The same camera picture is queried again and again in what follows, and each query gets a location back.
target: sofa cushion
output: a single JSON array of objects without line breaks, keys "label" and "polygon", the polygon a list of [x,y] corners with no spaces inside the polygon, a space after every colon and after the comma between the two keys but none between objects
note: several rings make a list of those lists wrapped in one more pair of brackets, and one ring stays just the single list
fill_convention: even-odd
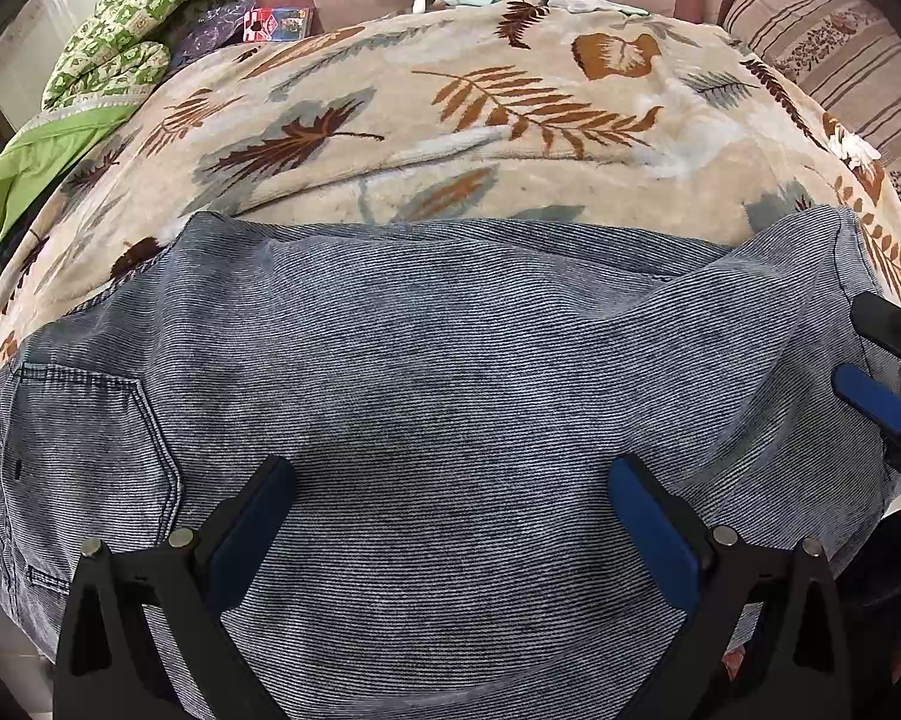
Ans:
[{"label": "sofa cushion", "polygon": [[724,26],[880,153],[901,201],[901,40],[866,0],[735,0]]}]

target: colorful package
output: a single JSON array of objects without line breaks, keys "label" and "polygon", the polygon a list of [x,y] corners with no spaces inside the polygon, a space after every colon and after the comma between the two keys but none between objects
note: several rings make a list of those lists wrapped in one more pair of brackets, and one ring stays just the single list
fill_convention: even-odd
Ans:
[{"label": "colorful package", "polygon": [[244,14],[244,43],[303,40],[310,32],[311,8],[259,7]]}]

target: green patterned cloth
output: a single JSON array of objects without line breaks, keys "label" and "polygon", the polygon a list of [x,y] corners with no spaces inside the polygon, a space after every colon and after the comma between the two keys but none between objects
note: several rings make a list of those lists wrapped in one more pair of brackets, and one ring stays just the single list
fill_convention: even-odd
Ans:
[{"label": "green patterned cloth", "polygon": [[43,111],[1,153],[0,241],[55,177],[154,91],[170,62],[169,49],[157,39],[160,30],[190,1],[97,1],[54,66]]},{"label": "green patterned cloth", "polygon": [[44,89],[44,110],[56,110],[87,94],[119,95],[155,85],[170,55],[145,37],[188,1],[98,0],[54,66]]}]

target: denim garment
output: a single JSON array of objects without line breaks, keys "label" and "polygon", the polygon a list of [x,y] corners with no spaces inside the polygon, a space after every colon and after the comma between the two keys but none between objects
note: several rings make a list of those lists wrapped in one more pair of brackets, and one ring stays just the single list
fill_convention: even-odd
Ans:
[{"label": "denim garment", "polygon": [[[735,250],[524,220],[198,214],[0,373],[0,597],[55,650],[80,542],[199,525],[260,461],[301,490],[241,652],[292,718],[606,718],[682,615],[607,502],[636,452],[710,525],[838,568],[900,488],[831,393],[876,290],[850,212]],[[159,614],[185,707],[209,717]]]}]

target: leaf pattern blanket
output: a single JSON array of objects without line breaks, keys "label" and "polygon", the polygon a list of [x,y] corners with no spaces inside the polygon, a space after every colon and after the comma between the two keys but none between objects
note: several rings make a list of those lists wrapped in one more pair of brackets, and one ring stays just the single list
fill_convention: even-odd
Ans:
[{"label": "leaf pattern blanket", "polygon": [[219,50],[51,197],[0,282],[0,367],[199,209],[264,223],[538,218],[740,245],[851,208],[901,304],[901,205],[836,120],[716,25],[505,0]]}]

